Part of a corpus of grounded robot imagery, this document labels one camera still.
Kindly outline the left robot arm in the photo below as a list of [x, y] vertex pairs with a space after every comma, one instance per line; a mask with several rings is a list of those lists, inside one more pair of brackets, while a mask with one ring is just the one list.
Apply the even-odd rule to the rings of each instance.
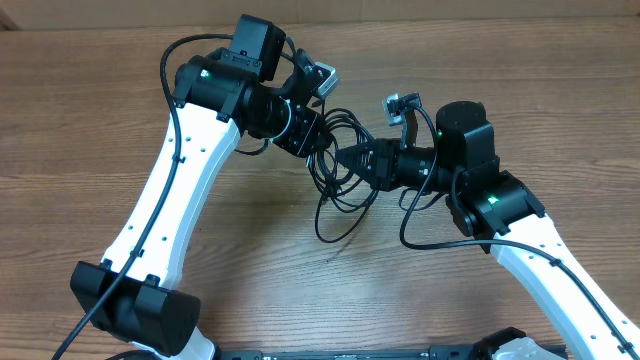
[[273, 23], [242, 16], [223, 46], [192, 57], [161, 86], [163, 146], [125, 226], [98, 264], [79, 262], [70, 287], [92, 325], [156, 359], [212, 359], [200, 300], [179, 290], [188, 244], [214, 181], [243, 136], [298, 158], [324, 150], [316, 107], [338, 85]]

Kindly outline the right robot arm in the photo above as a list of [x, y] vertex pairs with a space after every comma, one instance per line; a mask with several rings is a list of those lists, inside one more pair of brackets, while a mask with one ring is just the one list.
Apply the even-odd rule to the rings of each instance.
[[494, 129], [480, 102], [441, 107], [427, 124], [433, 144], [415, 144], [418, 94], [383, 102], [395, 139], [368, 140], [336, 153], [338, 163], [375, 191], [397, 188], [446, 199], [459, 241], [417, 245], [433, 251], [479, 246], [527, 290], [577, 359], [636, 359], [639, 328], [609, 299], [572, 255], [544, 205], [526, 185], [501, 169]]

